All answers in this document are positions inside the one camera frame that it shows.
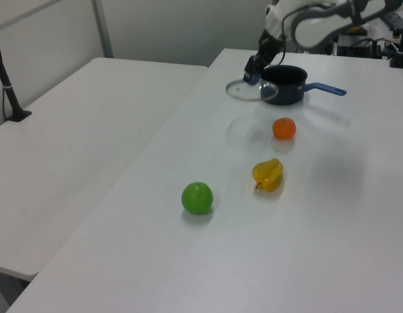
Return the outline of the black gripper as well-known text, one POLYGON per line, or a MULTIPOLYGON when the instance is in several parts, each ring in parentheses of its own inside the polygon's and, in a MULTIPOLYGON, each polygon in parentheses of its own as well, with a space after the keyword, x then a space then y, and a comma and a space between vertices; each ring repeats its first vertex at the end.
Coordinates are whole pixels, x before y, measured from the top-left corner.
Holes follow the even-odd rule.
POLYGON ((259 39, 258 52, 256 56, 251 55, 244 68, 243 80, 245 82, 256 82, 256 76, 261 76, 264 68, 282 52, 284 42, 270 35, 261 36, 259 39))

